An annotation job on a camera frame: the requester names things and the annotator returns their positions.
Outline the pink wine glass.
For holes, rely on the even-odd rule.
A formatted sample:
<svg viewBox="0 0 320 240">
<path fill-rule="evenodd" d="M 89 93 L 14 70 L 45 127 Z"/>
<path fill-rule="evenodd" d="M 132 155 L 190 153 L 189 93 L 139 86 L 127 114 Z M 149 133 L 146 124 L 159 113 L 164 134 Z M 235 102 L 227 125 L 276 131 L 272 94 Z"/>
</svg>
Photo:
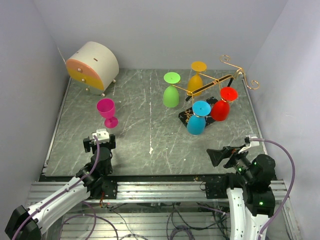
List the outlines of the pink wine glass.
<svg viewBox="0 0 320 240">
<path fill-rule="evenodd" d="M 101 117 L 104 118 L 104 125 L 107 128 L 113 129 L 118 125 L 119 121 L 115 117 L 116 105 L 112 99 L 110 98 L 101 99 L 96 104 L 96 108 L 99 114 L 101 115 Z"/>
</svg>

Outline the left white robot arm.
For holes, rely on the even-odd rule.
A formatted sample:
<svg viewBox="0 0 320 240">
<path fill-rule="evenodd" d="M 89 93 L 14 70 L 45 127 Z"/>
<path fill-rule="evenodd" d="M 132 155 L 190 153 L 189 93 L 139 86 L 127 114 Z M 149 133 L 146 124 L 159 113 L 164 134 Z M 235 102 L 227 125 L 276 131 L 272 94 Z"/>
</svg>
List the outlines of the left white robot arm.
<svg viewBox="0 0 320 240">
<path fill-rule="evenodd" d="M 112 174 L 112 150 L 116 137 L 105 129 L 83 140 L 90 161 L 63 187 L 29 207 L 18 206 L 11 214 L 5 233 L 11 240 L 40 240 L 65 213 L 89 198 L 116 198 L 117 187 L 107 179 Z"/>
</svg>

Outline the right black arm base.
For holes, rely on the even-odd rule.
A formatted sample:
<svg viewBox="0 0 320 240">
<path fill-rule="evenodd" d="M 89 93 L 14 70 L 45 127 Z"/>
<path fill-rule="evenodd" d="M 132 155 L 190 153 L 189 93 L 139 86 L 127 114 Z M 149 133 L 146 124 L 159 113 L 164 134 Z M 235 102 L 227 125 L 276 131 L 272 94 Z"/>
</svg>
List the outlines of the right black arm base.
<svg viewBox="0 0 320 240">
<path fill-rule="evenodd" d="M 241 178 L 235 173 L 214 175 L 205 182 L 205 195 L 207 199 L 227 199 L 227 189 L 241 188 Z"/>
</svg>

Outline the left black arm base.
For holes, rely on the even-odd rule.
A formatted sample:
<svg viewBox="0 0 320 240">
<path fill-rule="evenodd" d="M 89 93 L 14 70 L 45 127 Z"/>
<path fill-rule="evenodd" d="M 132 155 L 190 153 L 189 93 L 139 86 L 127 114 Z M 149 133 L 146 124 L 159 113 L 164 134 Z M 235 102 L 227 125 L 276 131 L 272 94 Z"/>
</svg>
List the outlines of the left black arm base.
<svg viewBox="0 0 320 240">
<path fill-rule="evenodd" d="M 93 199 L 115 200 L 118 193 L 118 183 L 113 176 L 100 177 L 90 191 Z"/>
</svg>

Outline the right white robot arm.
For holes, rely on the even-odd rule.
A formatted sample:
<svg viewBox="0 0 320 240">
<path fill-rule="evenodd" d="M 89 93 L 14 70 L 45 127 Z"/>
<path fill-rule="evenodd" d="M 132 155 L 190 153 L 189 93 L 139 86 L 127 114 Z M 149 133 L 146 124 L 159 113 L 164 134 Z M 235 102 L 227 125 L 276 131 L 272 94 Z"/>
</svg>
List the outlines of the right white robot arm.
<svg viewBox="0 0 320 240">
<path fill-rule="evenodd" d="M 233 168 L 222 178 L 221 194 L 229 201 L 230 239 L 265 239 L 263 225 L 274 215 L 275 196 L 270 187 L 275 177 L 275 160 L 259 154 L 253 161 L 247 159 L 248 151 L 241 147 L 225 146 L 221 150 L 206 150 L 214 167 L 222 160 L 225 169 Z"/>
</svg>

